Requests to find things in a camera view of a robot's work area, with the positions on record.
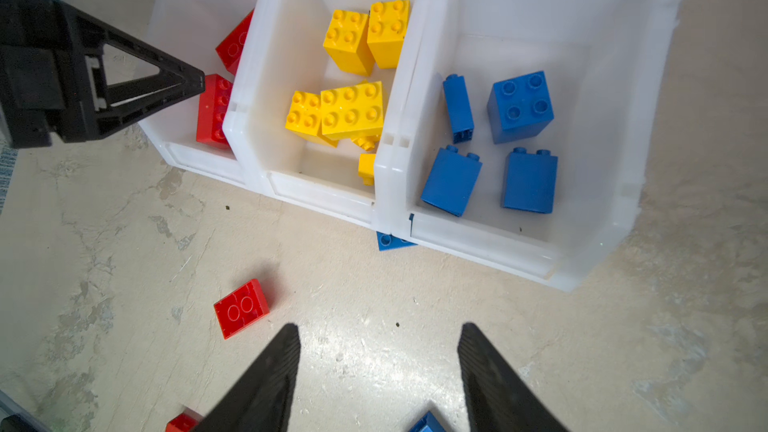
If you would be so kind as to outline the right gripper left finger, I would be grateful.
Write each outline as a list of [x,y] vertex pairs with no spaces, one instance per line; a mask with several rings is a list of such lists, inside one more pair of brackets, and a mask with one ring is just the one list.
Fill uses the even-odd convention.
[[298,326],[285,324],[196,431],[288,429],[301,343]]

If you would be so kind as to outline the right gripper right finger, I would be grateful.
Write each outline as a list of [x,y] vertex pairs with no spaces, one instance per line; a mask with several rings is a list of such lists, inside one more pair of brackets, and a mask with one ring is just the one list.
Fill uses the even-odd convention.
[[471,322],[462,325],[457,353],[472,431],[564,431]]

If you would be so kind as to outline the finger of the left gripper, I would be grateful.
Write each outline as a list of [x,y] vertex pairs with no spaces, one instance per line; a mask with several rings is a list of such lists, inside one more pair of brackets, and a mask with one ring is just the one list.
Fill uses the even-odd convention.
[[1,0],[1,134],[15,149],[109,137],[188,97],[161,51],[58,0]]

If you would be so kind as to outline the small red lego bottom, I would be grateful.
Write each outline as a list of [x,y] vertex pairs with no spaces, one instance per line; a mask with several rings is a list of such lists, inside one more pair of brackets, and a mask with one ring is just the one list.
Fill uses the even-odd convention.
[[192,432],[202,420],[201,414],[186,408],[166,424],[165,432]]

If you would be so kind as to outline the red lego cluster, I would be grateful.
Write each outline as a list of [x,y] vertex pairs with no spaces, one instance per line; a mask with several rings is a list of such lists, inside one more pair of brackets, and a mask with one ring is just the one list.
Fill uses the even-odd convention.
[[257,279],[252,279],[214,304],[223,338],[229,339],[266,316],[269,305]]

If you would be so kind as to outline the large red lego bottom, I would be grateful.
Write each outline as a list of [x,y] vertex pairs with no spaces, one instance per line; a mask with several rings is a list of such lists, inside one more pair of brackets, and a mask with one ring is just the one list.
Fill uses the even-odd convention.
[[232,83],[218,75],[205,76],[205,91],[199,96],[196,140],[219,149],[230,146],[223,132],[223,122],[229,106]]

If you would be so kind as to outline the large red lego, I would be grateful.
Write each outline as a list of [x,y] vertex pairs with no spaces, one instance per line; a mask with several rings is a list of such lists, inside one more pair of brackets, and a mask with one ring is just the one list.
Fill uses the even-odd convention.
[[216,47],[222,64],[232,75],[237,73],[252,17],[250,12]]
[[223,132],[223,122],[229,106],[232,83],[218,75],[205,76],[205,91],[199,96],[196,140],[219,149],[230,146]]

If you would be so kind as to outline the large red lego top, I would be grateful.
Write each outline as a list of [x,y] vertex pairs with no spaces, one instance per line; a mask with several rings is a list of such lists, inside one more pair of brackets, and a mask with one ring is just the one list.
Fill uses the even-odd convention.
[[237,73],[252,17],[250,12],[216,47],[222,64],[232,75]]

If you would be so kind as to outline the small blue lego top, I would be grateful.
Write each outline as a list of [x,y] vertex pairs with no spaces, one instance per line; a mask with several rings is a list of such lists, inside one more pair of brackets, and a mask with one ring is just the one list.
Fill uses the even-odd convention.
[[507,156],[501,206],[506,209],[551,214],[554,207],[558,157],[549,150],[528,153],[515,147]]

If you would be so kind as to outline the small yellow lego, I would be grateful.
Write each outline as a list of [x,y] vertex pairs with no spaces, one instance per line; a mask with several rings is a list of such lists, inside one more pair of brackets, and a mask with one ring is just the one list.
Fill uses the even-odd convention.
[[366,186],[374,185],[375,154],[361,154],[358,162],[358,176]]

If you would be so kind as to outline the yellow lego cluster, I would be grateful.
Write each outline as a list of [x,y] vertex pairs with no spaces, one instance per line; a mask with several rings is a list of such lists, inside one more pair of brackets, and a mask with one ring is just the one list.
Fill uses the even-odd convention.
[[374,151],[379,143],[380,136],[359,136],[351,138],[351,142],[366,152]]

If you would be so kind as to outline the yellow studded lego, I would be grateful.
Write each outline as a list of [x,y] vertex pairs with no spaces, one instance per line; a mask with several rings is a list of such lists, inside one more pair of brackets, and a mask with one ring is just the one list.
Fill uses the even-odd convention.
[[381,81],[324,90],[321,131],[333,140],[380,135],[385,119]]

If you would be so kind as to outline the yellow lego hollow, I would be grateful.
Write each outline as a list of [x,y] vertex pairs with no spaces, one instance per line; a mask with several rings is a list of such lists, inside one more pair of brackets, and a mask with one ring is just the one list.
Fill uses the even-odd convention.
[[397,67],[408,30],[409,14],[409,0],[371,5],[367,44],[379,68]]

